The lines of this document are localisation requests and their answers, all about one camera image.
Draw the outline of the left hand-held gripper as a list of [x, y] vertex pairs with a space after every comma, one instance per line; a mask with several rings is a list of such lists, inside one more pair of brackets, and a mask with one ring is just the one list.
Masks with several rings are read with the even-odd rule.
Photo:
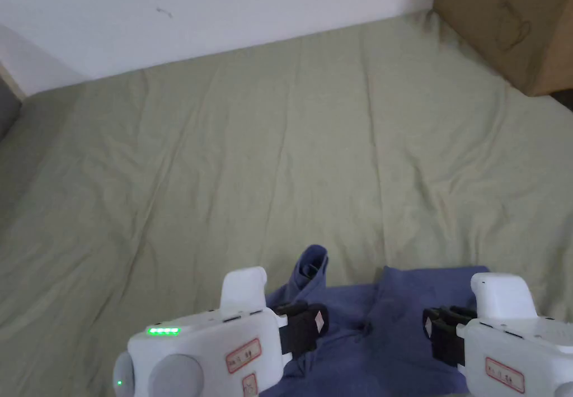
[[317, 348], [329, 328], [324, 304], [269, 308], [262, 267], [230, 272], [218, 309], [148, 326], [115, 363], [116, 396], [258, 396], [286, 365]]

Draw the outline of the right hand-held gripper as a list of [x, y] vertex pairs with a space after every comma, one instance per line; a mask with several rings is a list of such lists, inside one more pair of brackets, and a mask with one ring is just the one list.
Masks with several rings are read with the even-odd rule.
[[472, 396], [571, 396], [572, 324], [538, 315], [517, 275], [477, 273], [471, 289], [476, 310], [424, 309], [433, 357], [455, 367]]

